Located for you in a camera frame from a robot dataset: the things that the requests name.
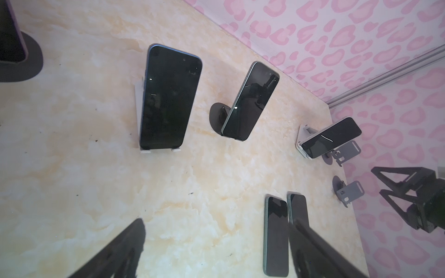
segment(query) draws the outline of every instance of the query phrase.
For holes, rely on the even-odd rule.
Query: cream marble surface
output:
[[[288,190],[306,196],[311,227],[367,273],[353,210],[331,189],[342,168],[294,146],[299,124],[331,123],[320,99],[282,74],[249,139],[223,138],[210,106],[231,104],[263,60],[186,3],[12,5],[44,68],[0,84],[0,277],[66,277],[137,217],[147,232],[139,277],[262,277],[264,196]],[[138,149],[133,83],[152,43],[204,64],[177,153]]]

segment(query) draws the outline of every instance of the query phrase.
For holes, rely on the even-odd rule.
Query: round stand base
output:
[[[328,164],[328,165],[332,165],[332,161],[333,161],[333,159],[332,159],[331,152],[329,152],[329,153],[325,153],[325,154],[323,154],[321,157],[323,158],[323,160],[324,160],[324,162],[325,162],[326,164]]]
[[[22,32],[28,49],[28,58],[19,64],[0,64],[0,82],[25,81],[36,76],[43,68],[43,54],[39,44]]]
[[[230,111],[230,107],[220,102],[214,103],[212,107],[210,107],[210,125],[212,126],[213,130],[221,136],[223,135],[221,133],[221,129],[226,121],[227,111]]]
[[[338,176],[334,176],[334,178],[332,179],[332,188],[334,189],[334,193],[342,189],[343,186],[344,183],[341,182],[340,178]]]

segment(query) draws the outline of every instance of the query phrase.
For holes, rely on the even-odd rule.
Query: pink leopard print wallpaper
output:
[[[428,234],[409,227],[379,195],[387,186],[370,170],[437,170],[438,161],[445,160],[445,60],[334,108],[331,114],[334,122],[353,117],[363,132],[355,139],[361,154],[343,166],[347,183],[358,180],[365,190],[353,206],[371,278],[444,278],[444,230]]]
[[[445,39],[445,0],[185,1],[323,101]]]

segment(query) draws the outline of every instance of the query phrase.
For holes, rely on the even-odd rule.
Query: black phone stand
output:
[[[230,107],[221,102],[214,103],[212,107],[210,107],[210,125],[212,126],[213,130],[221,136],[223,136],[221,129],[223,128],[229,112]]]

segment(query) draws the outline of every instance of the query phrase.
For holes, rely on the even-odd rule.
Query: black phone screen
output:
[[[26,57],[24,41],[8,0],[0,0],[0,62],[19,63]]]
[[[347,117],[317,136],[302,143],[301,147],[311,158],[316,158],[343,145],[360,134],[361,129],[354,119]]]
[[[224,136],[246,140],[279,81],[279,75],[255,62],[222,127]]]
[[[148,50],[140,146],[178,148],[186,133],[201,76],[198,57],[153,45]]]
[[[268,197],[266,206],[263,271],[269,276],[286,277],[289,274],[287,204],[278,198]]]
[[[309,225],[306,197],[290,193],[287,197],[287,202],[289,203],[289,222],[293,224],[294,219],[298,218],[301,222]]]

